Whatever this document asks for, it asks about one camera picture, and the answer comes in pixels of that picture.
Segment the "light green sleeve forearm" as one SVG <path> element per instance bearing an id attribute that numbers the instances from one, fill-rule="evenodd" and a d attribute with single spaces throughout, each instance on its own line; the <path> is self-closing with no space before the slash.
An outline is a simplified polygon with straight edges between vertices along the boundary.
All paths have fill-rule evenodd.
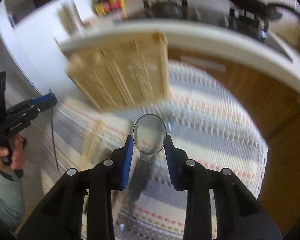
<path id="1" fill-rule="evenodd" d="M 0 169 L 0 220 L 10 232 L 15 232 L 25 215 L 25 200 L 21 179 Z"/>

